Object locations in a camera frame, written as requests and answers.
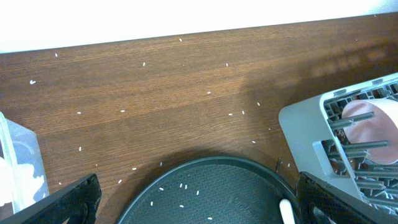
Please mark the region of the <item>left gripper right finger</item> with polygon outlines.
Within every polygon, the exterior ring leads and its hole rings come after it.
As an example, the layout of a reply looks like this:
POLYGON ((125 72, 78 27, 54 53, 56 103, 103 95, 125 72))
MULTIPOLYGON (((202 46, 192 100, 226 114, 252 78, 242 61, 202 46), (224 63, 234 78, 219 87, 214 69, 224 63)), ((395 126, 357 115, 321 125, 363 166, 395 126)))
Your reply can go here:
POLYGON ((299 174, 294 212, 299 223, 397 223, 380 212, 308 172, 299 174))

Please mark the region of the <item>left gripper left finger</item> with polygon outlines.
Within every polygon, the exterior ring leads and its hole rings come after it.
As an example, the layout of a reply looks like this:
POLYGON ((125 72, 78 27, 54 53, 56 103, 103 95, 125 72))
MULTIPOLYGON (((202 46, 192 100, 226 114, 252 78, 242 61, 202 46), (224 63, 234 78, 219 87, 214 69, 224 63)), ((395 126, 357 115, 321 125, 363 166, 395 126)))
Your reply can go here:
POLYGON ((96 174, 88 174, 41 201, 1 220, 1 224, 92 224, 101 200, 96 174))

